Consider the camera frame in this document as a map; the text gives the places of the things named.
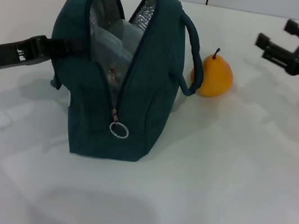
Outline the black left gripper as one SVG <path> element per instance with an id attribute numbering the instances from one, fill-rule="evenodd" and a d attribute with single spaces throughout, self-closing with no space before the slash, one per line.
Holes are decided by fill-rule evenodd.
<path id="1" fill-rule="evenodd" d="M 48 39 L 35 36 L 20 42 L 0 45 L 0 69 L 22 65 L 36 65 L 50 57 L 84 54 L 85 43 L 80 39 Z"/>

